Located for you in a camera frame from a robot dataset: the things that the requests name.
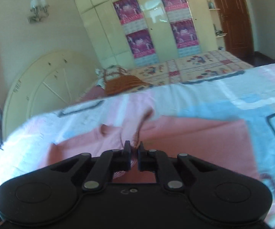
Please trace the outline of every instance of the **wooden door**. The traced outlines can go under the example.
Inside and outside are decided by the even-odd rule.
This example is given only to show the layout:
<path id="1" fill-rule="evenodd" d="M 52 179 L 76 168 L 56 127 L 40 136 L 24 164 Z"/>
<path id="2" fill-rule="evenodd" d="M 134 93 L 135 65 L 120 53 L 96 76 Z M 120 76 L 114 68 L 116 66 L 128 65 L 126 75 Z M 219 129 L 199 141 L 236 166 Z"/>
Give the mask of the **wooden door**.
<path id="1" fill-rule="evenodd" d="M 226 50 L 237 57 L 254 54 L 250 17 L 245 0 L 215 0 L 220 8 L 220 20 Z"/>

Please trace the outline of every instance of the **cream headboard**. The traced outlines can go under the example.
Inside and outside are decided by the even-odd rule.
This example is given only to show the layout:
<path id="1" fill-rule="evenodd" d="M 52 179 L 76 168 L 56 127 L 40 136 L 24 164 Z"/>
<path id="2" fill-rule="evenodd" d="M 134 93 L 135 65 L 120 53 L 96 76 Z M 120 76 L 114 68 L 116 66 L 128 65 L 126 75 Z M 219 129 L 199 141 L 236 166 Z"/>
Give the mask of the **cream headboard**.
<path id="1" fill-rule="evenodd" d="M 34 115 L 64 108 L 97 79 L 96 64 L 73 51 L 42 56 L 12 84 L 3 114 L 3 140 Z"/>

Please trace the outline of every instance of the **floor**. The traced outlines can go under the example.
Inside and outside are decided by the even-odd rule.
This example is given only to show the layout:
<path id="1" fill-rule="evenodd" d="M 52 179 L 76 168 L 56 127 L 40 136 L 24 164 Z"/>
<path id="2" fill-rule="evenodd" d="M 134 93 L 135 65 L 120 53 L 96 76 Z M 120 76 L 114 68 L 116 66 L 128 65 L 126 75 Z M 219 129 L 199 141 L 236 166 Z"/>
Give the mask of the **floor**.
<path id="1" fill-rule="evenodd" d="M 260 52 L 255 52 L 255 55 L 241 57 L 240 59 L 242 61 L 245 61 L 245 62 L 253 65 L 254 67 L 275 63 L 274 59 L 271 59 L 268 56 L 263 55 Z"/>

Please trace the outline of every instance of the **white shelf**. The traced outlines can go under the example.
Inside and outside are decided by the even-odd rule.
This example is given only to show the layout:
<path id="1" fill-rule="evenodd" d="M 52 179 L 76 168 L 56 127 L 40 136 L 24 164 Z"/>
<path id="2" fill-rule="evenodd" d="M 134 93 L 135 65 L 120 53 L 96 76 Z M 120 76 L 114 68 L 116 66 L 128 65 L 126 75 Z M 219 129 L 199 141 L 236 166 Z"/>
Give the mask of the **white shelf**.
<path id="1" fill-rule="evenodd" d="M 225 37 L 226 35 L 227 35 L 227 33 L 224 33 L 222 35 L 216 36 L 216 38 L 222 38 L 222 37 Z"/>

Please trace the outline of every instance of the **patterned mattress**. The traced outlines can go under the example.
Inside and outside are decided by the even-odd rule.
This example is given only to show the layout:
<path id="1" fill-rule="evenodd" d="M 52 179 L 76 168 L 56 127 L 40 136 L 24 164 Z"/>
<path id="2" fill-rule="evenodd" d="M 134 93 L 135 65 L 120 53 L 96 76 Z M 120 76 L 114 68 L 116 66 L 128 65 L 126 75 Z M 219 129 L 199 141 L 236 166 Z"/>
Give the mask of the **patterned mattress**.
<path id="1" fill-rule="evenodd" d="M 185 83 L 253 68 L 229 52 L 212 51 L 130 71 L 154 86 Z"/>

